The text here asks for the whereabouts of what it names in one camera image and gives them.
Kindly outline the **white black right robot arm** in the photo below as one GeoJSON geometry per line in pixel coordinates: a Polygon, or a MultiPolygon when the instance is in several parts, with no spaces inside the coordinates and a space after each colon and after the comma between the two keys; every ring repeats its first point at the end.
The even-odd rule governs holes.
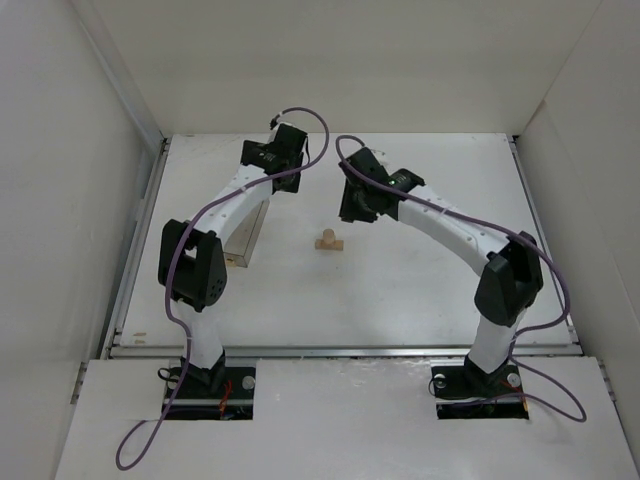
{"type": "Polygon", "coordinates": [[[373,223],[388,216],[428,235],[479,278],[474,294],[480,314],[475,339],[461,366],[433,370],[436,397],[463,401],[510,392],[512,340],[543,287],[535,239],[525,234],[525,241],[519,243],[511,234],[493,233],[466,221],[421,177],[407,169],[387,172],[367,147],[341,160],[339,166],[345,175],[342,221],[373,223]]]}

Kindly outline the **long light wood block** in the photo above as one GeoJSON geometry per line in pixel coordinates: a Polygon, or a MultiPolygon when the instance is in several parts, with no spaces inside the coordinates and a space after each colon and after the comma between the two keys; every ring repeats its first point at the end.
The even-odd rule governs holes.
{"type": "Polygon", "coordinates": [[[324,250],[324,251],[342,251],[344,249],[344,242],[342,240],[333,240],[332,242],[325,242],[323,239],[316,239],[315,249],[324,250]]]}

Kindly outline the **clear plastic box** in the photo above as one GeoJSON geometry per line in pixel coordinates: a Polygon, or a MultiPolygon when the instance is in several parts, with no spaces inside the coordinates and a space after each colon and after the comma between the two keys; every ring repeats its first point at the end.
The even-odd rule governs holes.
{"type": "Polygon", "coordinates": [[[265,200],[251,210],[237,207],[229,211],[221,235],[227,267],[249,266],[269,205],[265,200]]]}

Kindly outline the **light wood cylinder block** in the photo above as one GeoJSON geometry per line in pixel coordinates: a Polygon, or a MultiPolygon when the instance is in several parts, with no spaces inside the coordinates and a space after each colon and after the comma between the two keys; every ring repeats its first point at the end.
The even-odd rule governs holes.
{"type": "Polygon", "coordinates": [[[325,246],[331,247],[336,241],[335,232],[332,229],[325,229],[322,234],[322,242],[325,246]]]}

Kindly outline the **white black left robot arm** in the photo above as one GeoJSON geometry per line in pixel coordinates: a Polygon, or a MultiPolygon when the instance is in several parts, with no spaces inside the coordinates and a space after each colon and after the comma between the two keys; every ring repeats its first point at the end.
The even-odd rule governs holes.
{"type": "Polygon", "coordinates": [[[298,191],[298,173],[280,174],[301,167],[307,150],[308,134],[288,123],[273,126],[264,143],[246,140],[240,165],[216,195],[214,206],[189,221],[171,219],[163,227],[158,281],[171,287],[167,306],[190,345],[181,358],[186,369],[181,389],[189,395],[211,398],[226,382],[218,327],[204,312],[221,298],[227,284],[224,246],[245,218],[274,193],[298,191]]]}

